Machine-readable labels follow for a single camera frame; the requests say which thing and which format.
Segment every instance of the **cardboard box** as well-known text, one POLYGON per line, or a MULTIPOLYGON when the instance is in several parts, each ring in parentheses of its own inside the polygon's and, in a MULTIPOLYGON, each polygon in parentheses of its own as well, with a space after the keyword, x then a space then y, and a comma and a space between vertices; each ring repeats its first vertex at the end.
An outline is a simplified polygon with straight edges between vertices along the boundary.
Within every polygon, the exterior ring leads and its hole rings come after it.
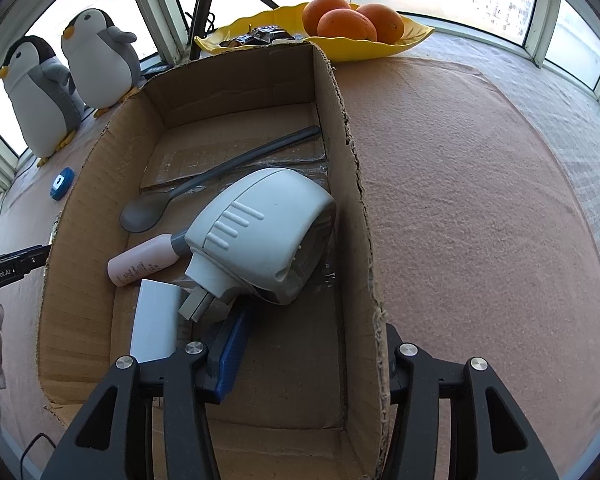
MULTIPOLYGON (((377 476, 388 441, 384 319, 346 112, 329 62, 310 44, 192 62, 153 78, 115 113, 57 225, 40 316, 40 383, 68 424, 129 349, 139 287, 113 286, 108 260, 157 234, 186 229, 221 189, 263 165, 302 171, 325 186, 338 215, 331 248, 300 297, 286 307, 262 306, 233 392, 222 405, 207 407, 222 479, 377 476), (128 235, 120 228, 120 211, 139 190, 173 187, 316 123, 323 139, 177 198, 148 232, 128 235)), ((187 264, 182 258, 151 278, 185 285, 187 264)), ((225 313, 216 303, 205 322, 225 313)))

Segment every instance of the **white hair dryer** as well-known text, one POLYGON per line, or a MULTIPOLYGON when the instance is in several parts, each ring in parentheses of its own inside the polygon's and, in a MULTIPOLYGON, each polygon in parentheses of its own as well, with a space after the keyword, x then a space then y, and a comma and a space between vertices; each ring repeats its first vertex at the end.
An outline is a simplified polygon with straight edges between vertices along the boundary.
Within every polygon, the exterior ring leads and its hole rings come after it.
POLYGON ((197 283, 179 312, 199 320, 218 298, 254 294, 291 303, 323 255, 336 217, 333 197, 293 170, 255 171, 222 191, 185 235, 197 283))

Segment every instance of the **metal screw head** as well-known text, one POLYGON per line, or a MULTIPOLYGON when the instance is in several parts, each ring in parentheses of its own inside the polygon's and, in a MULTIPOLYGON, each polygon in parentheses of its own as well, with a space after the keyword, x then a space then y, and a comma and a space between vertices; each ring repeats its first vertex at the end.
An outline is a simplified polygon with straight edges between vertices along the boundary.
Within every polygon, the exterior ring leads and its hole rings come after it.
POLYGON ((122 357, 118 357, 116 361, 116 367, 124 370, 128 368, 134 363, 134 359, 130 355, 123 355, 122 357))
POLYGON ((417 354, 417 346, 412 343, 402 343, 400 345, 400 353, 406 356, 413 356, 417 354))
POLYGON ((473 359, 470 360, 470 365, 478 370, 478 371, 482 371, 482 370, 486 370, 488 368, 488 363, 486 362, 486 359, 483 359, 481 357, 474 357, 473 359))
POLYGON ((187 343, 187 347, 185 348, 187 354, 195 355, 199 354, 205 349, 205 345, 200 343, 200 341, 192 341, 191 343, 187 343))

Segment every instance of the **orange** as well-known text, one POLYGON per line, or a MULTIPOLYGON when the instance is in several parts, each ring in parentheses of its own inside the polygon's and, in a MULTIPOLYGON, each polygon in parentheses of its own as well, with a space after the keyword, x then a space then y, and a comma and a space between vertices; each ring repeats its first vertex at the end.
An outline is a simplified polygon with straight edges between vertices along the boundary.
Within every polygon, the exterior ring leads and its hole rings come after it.
POLYGON ((345 0, 312 0, 302 11, 302 25, 309 36, 318 35, 320 18, 333 9, 350 9, 345 0))
POLYGON ((366 16, 353 9, 334 9, 320 18, 318 36, 377 41, 375 27, 366 16))
POLYGON ((404 34, 402 17, 386 5, 365 4, 355 10, 371 21, 382 43, 393 44, 404 34))

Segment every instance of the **plastic spoon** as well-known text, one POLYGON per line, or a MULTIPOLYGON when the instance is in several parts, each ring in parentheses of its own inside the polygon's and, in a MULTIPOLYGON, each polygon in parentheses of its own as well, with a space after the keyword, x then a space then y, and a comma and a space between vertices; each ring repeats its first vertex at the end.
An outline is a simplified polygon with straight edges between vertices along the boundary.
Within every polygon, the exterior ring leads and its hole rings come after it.
POLYGON ((296 142, 302 142, 303 140, 314 137, 320 133, 321 129, 319 126, 303 128, 295 133, 272 140, 258 148, 242 153, 222 164, 218 164, 216 167, 196 175, 170 191, 152 191, 141 194, 131 200, 131 202, 122 209, 122 213, 120 213, 120 225, 122 226, 122 229, 129 231, 130 233, 142 233, 148 231, 160 221, 169 202, 177 196, 200 186, 207 180, 222 176, 240 166, 244 166, 263 156, 270 155, 282 148, 291 146, 296 142))

